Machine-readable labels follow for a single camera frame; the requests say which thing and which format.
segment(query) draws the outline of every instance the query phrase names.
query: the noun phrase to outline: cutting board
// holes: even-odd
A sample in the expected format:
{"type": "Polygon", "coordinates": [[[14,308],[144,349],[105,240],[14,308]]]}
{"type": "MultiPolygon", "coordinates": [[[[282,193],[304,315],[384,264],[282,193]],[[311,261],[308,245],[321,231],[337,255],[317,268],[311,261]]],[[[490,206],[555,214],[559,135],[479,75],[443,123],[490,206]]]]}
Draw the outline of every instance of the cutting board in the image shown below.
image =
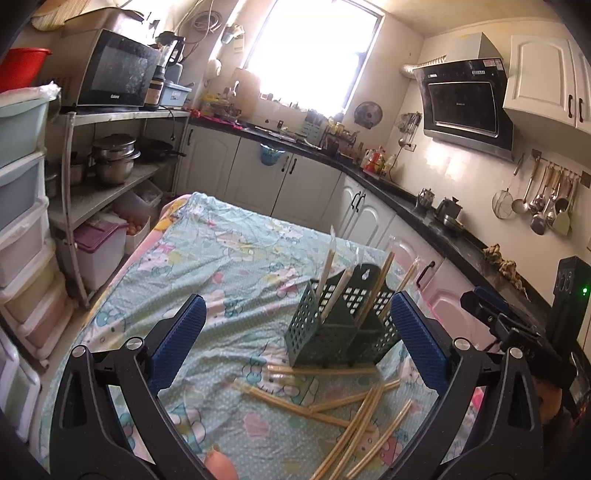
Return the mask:
{"type": "MultiPolygon", "coordinates": [[[[57,4],[60,1],[61,0],[48,0],[41,6],[41,8],[49,2],[57,4]]],[[[90,0],[66,0],[65,2],[61,2],[61,4],[54,10],[50,10],[47,15],[32,18],[31,23],[33,24],[33,27],[42,32],[57,30],[63,26],[66,20],[80,15],[89,3],[90,0]]]]}

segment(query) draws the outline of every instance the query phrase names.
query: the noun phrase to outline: pot lid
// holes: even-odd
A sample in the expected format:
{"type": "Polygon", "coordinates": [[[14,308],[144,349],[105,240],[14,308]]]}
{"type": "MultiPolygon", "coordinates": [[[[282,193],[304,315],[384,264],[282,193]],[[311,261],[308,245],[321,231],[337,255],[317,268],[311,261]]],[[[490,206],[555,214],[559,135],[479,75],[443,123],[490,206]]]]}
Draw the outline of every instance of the pot lid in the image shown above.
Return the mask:
{"type": "Polygon", "coordinates": [[[135,142],[135,137],[128,134],[112,134],[105,138],[99,138],[92,142],[92,146],[95,148],[101,148],[103,150],[123,150],[125,147],[129,147],[135,142]]]}

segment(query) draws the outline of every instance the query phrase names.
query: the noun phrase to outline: utensil rack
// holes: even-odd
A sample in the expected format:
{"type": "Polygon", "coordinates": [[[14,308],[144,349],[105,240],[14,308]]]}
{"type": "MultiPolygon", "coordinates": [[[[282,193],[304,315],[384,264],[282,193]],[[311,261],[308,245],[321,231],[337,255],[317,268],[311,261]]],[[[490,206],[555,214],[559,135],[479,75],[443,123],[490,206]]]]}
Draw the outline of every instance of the utensil rack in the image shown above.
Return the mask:
{"type": "Polygon", "coordinates": [[[344,272],[326,281],[320,299],[316,294],[318,280],[308,282],[284,335],[292,367],[377,364],[400,340],[389,312],[381,315],[394,294],[385,284],[362,325],[355,323],[355,315],[363,308],[379,272],[376,265],[357,266],[324,322],[321,313],[344,272]]]}

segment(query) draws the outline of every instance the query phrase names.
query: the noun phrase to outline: metal screw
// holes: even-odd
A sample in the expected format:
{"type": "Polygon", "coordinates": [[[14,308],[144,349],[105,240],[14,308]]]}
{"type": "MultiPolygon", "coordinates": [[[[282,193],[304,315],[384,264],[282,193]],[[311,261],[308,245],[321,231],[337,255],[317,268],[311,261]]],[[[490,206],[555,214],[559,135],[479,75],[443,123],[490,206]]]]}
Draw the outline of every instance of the metal screw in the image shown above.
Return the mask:
{"type": "Polygon", "coordinates": [[[84,345],[78,345],[72,349],[72,356],[78,358],[84,355],[84,352],[86,352],[86,347],[84,345]]]}
{"type": "Polygon", "coordinates": [[[453,342],[453,344],[458,350],[466,351],[470,349],[470,342],[465,338],[458,338],[455,342],[453,342]]]}
{"type": "Polygon", "coordinates": [[[516,346],[509,350],[509,353],[514,358],[523,358],[523,352],[519,350],[516,346]]]}
{"type": "Polygon", "coordinates": [[[144,341],[139,337],[133,337],[125,342],[125,347],[127,350],[137,350],[139,347],[142,346],[144,341]]]}

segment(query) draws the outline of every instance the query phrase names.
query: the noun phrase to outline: white cabinet door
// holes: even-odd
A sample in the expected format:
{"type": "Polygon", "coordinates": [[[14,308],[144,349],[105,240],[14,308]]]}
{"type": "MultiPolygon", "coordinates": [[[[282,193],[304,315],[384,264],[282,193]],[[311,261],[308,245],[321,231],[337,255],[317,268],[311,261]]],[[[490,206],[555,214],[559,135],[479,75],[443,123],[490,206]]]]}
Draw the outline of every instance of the white cabinet door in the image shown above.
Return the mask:
{"type": "Polygon", "coordinates": [[[466,338],[483,350],[495,338],[460,305],[461,296],[470,290],[474,290],[474,285],[449,260],[444,260],[424,287],[422,296],[452,339],[466,338]]]}
{"type": "Polygon", "coordinates": [[[591,134],[591,66],[575,42],[570,42],[574,61],[574,79],[577,85],[576,125],[591,134]]]}
{"type": "Polygon", "coordinates": [[[575,125],[577,99],[568,40],[511,37],[511,68],[504,107],[575,125]]]}
{"type": "Polygon", "coordinates": [[[190,127],[178,176],[179,194],[202,192],[222,199],[240,137],[190,127]]]}
{"type": "Polygon", "coordinates": [[[329,205],[320,221],[319,229],[323,232],[330,231],[330,226],[335,227],[336,235],[344,238],[351,219],[355,214],[355,204],[363,193],[363,188],[354,179],[342,173],[337,182],[329,205]]]}
{"type": "Polygon", "coordinates": [[[425,275],[421,279],[420,288],[424,288],[435,275],[439,266],[443,263],[443,257],[429,245],[407,222],[399,216],[395,216],[384,233],[382,239],[378,242],[380,250],[388,248],[390,237],[394,241],[394,261],[400,265],[402,270],[408,271],[411,264],[417,257],[420,257],[419,271],[417,276],[426,266],[434,262],[435,265],[425,270],[425,275]]]}
{"type": "Polygon", "coordinates": [[[222,200],[271,215],[281,185],[287,175],[291,154],[282,155],[272,167],[261,162],[261,144],[241,139],[222,200]]]}
{"type": "Polygon", "coordinates": [[[355,215],[343,238],[368,247],[376,247],[394,218],[394,211],[370,192],[361,194],[354,204],[355,215]]]}
{"type": "Polygon", "coordinates": [[[294,154],[272,216],[318,228],[339,177],[338,170],[294,154]]]}

